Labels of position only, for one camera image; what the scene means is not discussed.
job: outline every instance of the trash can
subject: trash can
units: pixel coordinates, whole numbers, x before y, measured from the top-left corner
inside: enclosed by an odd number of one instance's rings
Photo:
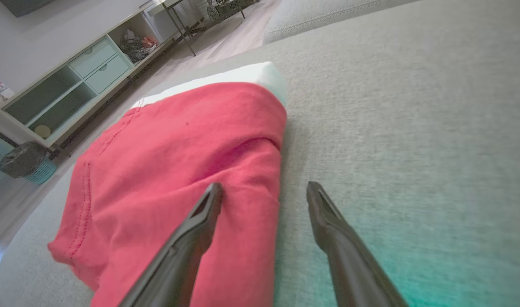
[[[17,146],[0,160],[0,171],[12,178],[25,178],[36,184],[48,180],[56,166],[48,159],[48,150],[35,142]]]

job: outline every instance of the plastic bag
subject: plastic bag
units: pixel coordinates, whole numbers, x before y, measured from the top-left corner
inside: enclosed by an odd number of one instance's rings
[[[0,160],[0,171],[13,178],[21,178],[34,172],[48,150],[35,142],[17,146]]]

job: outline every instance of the black television screen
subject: black television screen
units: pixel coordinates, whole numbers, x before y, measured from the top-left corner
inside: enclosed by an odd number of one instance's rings
[[[27,15],[54,0],[0,0],[16,17]]]

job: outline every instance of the gray upholstery fabric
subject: gray upholstery fabric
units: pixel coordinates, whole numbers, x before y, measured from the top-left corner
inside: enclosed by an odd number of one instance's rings
[[[413,1],[416,0],[283,0],[266,25],[264,44]]]
[[[151,94],[262,61],[289,89],[277,307],[336,305],[311,231],[309,180],[323,184],[410,306],[520,307],[520,0],[405,4],[181,74]],[[45,222],[33,218],[21,241]],[[3,266],[14,276],[0,282],[1,299],[46,295],[17,280],[55,267],[29,249],[47,253],[44,243],[12,242]]]
[[[91,290],[67,266],[56,263],[46,247],[61,223],[72,169],[64,173],[5,251],[0,264],[0,300],[5,306],[89,306]]]

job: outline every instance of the folded red garment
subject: folded red garment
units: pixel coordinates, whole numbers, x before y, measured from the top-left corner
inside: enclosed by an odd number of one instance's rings
[[[128,111],[77,160],[54,259],[118,305],[211,182],[225,196],[191,306],[272,305],[286,112],[261,86],[218,83]]]

